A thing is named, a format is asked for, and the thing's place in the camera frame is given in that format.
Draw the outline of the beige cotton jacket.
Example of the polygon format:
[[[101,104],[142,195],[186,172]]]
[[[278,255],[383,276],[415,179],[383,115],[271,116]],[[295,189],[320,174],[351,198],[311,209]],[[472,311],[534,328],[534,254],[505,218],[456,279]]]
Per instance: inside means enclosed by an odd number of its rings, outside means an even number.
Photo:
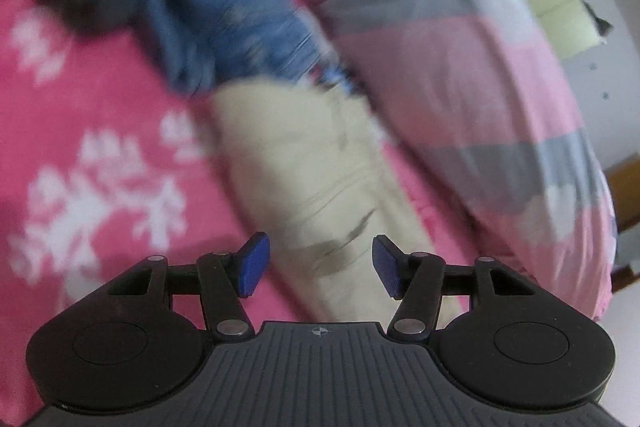
[[[433,243],[367,102],[257,77],[219,88],[212,105],[232,193],[269,236],[279,279],[317,321],[390,324],[397,303],[373,268],[373,239],[406,253]]]

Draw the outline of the pink floral bed sheet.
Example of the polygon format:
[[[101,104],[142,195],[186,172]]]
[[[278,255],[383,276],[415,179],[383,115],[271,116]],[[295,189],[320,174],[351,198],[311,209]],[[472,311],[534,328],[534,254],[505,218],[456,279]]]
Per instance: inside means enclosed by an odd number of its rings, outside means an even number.
[[[1,418],[40,408],[30,336],[152,254],[248,237],[207,98],[170,93],[128,30],[83,39],[1,0]]]

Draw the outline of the brown wooden door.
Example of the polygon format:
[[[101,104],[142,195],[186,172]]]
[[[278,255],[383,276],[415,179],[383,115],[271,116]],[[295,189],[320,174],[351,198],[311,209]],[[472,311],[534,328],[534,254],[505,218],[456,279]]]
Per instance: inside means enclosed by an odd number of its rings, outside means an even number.
[[[605,171],[610,188],[618,237],[612,271],[614,294],[639,280],[639,154],[634,153]]]

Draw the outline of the pink grey checked duvet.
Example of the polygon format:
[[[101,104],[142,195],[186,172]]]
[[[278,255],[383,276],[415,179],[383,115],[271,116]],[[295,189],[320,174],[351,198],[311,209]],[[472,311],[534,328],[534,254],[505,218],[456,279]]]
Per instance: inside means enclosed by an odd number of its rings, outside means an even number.
[[[602,317],[612,198],[526,1],[314,1],[393,134],[470,216],[478,251]]]

